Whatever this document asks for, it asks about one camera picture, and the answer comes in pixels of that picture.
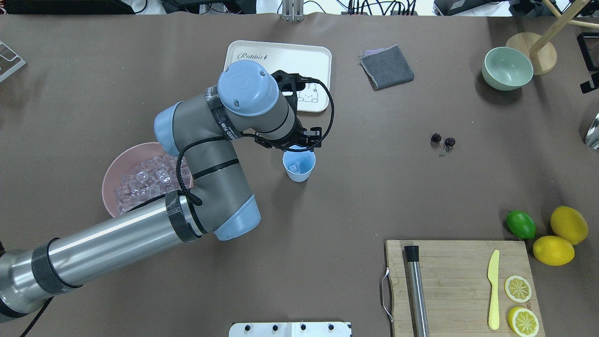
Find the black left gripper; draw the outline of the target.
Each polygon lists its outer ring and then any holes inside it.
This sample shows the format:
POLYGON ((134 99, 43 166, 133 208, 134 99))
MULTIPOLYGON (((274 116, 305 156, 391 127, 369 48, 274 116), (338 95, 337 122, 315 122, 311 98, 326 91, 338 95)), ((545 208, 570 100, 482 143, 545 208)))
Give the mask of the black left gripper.
POLYGON ((282 151, 289 151, 292 146, 298 145, 308 150, 321 147, 323 141, 323 130, 321 127, 313 127, 309 130, 302 126, 298 117, 298 92, 306 89, 308 85, 317 85, 323 87, 323 82, 319 79, 306 77, 298 73, 287 73, 283 70, 277 70, 271 74, 277 83, 278 89, 286 99, 290 112, 287 113, 286 120, 293 117, 292 124, 287 132, 281 137, 272 137, 270 133, 255 132, 255 143, 265 148, 277 148, 282 151))

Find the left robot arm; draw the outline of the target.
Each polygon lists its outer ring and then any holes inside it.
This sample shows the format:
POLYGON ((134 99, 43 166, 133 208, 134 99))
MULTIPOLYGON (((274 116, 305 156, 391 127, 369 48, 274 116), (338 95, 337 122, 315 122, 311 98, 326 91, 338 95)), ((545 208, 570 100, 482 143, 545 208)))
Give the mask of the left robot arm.
POLYGON ((251 137, 287 152, 320 147, 330 129, 306 129, 297 116, 307 84, 330 95, 318 79, 240 60, 204 94, 159 113, 155 136, 177 157, 180 188, 30 251, 2 251, 1 321, 40 314, 54 296, 204 234, 226 241, 253 230, 261 215, 233 141, 251 137))

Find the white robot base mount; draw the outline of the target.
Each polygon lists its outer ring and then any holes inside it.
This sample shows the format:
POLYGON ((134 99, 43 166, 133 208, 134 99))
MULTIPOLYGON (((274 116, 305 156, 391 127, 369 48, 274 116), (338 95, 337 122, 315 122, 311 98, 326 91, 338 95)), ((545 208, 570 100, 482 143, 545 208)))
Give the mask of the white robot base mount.
POLYGON ((352 337, 350 322, 238 322, 229 337, 352 337))

